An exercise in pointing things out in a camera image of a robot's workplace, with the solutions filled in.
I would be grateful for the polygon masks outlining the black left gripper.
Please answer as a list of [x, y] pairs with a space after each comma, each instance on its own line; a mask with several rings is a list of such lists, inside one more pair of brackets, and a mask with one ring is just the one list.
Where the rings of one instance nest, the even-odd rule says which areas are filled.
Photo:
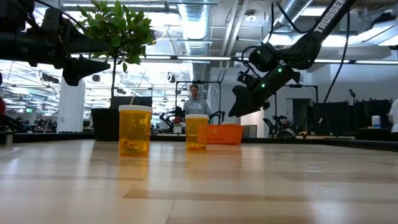
[[62, 16], [57, 8], [48, 8], [45, 11], [41, 25], [47, 41], [41, 63], [53, 65], [56, 69], [63, 68], [63, 79], [69, 86], [78, 86], [80, 80], [94, 73], [110, 68], [106, 62], [88, 60], [82, 55], [72, 58], [70, 54], [104, 52], [108, 46], [98, 40], [72, 30], [73, 24]]

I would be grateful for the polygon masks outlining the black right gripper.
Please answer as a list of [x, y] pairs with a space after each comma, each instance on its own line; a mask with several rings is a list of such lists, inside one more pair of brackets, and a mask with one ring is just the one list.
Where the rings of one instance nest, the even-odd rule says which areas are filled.
[[263, 77], [254, 77], [248, 74], [248, 71], [239, 72], [238, 81], [244, 86], [237, 85], [232, 89], [236, 100], [228, 116], [238, 118], [260, 110], [267, 110], [271, 106], [267, 99], [291, 80], [299, 83], [300, 73], [286, 65], [276, 66]]

